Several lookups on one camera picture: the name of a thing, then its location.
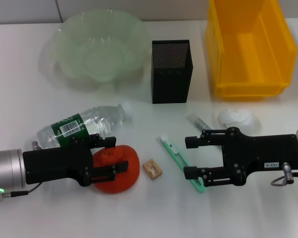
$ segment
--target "clear glass bowl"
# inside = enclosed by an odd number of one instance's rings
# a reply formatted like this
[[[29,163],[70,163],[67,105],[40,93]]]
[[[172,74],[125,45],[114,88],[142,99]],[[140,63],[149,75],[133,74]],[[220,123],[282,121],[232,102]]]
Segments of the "clear glass bowl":
[[[51,54],[66,77],[109,82],[141,69],[150,48],[142,21],[123,11],[95,9],[61,25]]]

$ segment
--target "yellow storage box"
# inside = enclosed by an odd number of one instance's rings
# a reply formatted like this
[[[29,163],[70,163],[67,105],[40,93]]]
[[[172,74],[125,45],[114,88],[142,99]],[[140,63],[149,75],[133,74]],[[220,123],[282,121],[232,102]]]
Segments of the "yellow storage box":
[[[297,47],[278,0],[210,0],[206,42],[218,96],[275,96],[291,83]]]

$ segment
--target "mesh container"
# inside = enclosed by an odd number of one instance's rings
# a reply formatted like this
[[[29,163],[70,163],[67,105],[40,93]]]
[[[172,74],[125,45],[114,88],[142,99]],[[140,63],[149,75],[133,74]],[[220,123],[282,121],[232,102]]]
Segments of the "mesh container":
[[[152,103],[185,103],[192,70],[189,40],[153,41]]]

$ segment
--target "white table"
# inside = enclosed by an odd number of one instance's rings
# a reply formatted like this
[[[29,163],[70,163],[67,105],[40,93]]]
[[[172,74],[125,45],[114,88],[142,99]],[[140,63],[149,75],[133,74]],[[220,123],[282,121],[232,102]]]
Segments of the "white table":
[[[43,126],[96,105],[128,100],[134,123],[116,131],[117,144],[132,146],[141,164],[154,158],[163,169],[163,175],[151,181],[141,168],[137,183],[117,195],[80,187],[71,179],[43,183],[29,196],[0,203],[0,237],[298,238],[298,179],[293,185],[272,187],[270,181],[282,172],[258,172],[245,186],[211,187],[199,194],[157,141],[167,134],[192,165],[221,166],[216,148],[185,149],[185,136],[200,134],[186,116],[196,113],[217,127],[214,115],[227,105],[254,112],[262,129],[253,135],[295,133],[298,58],[292,85],[281,96],[224,103],[209,92],[206,21],[146,24],[154,40],[190,40],[194,70],[186,104],[151,104],[150,59],[137,81],[74,88],[53,76],[46,63],[48,42],[59,24],[0,25],[0,150],[30,150]],[[288,24],[298,44],[298,19]]]

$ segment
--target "clear bottle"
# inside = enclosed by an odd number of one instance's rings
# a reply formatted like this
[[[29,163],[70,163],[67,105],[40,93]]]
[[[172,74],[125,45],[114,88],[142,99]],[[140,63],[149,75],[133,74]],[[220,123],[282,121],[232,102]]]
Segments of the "clear bottle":
[[[104,137],[116,125],[131,120],[132,116],[132,108],[127,102],[116,107],[94,107],[42,128],[37,136],[43,149],[63,147],[68,144],[70,135],[84,138],[98,133]]]

